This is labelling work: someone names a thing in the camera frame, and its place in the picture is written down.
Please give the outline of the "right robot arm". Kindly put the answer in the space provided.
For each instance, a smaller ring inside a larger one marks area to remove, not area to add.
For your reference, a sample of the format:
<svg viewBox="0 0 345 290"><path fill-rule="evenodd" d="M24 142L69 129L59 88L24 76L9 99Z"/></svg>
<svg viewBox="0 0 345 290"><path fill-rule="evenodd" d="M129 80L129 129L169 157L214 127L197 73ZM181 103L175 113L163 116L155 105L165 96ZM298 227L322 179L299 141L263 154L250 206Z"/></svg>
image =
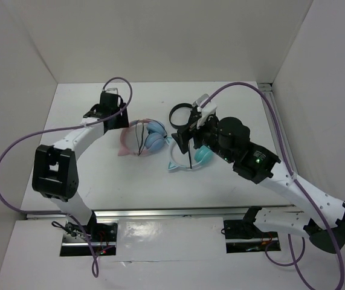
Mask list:
<svg viewBox="0 0 345 290"><path fill-rule="evenodd" d="M191 141L194 147L209 148L232 164L239 176L272 190L300 209L296 213L250 207L242 223L247 236L269 231L291 234L307 238L315 247L332 254L345 245L345 201L290 173L275 153L251 142L250 129L239 119L219 120L211 115L201 127L187 124L172 138L182 153L188 151Z"/></svg>

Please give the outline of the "pink blue cat-ear headphones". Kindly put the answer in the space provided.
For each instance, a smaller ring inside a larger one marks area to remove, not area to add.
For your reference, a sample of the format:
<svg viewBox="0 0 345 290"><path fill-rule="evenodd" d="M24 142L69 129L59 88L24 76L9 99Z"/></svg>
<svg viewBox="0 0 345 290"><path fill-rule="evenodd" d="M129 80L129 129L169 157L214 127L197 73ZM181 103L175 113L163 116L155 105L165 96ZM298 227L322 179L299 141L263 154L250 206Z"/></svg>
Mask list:
<svg viewBox="0 0 345 290"><path fill-rule="evenodd" d="M131 150L126 144L127 134L132 128L137 139L137 151ZM118 156L142 156L156 153L164 147L166 138L167 131L161 122L149 118L134 120L129 123L129 127L121 131Z"/></svg>

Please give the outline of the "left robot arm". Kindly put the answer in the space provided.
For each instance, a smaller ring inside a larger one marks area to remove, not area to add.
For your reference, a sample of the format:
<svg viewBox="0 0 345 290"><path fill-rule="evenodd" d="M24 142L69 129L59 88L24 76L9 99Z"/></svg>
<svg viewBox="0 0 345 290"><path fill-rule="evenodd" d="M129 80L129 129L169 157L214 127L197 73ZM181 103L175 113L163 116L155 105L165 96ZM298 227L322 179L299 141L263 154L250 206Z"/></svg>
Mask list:
<svg viewBox="0 0 345 290"><path fill-rule="evenodd" d="M55 203L69 218L66 231L85 241L93 240L103 227L97 225L95 213L78 193L77 160L82 153L109 130L129 126L125 102L117 89L103 91L99 103L82 118L81 128L52 145L41 144L35 152L32 188Z"/></svg>

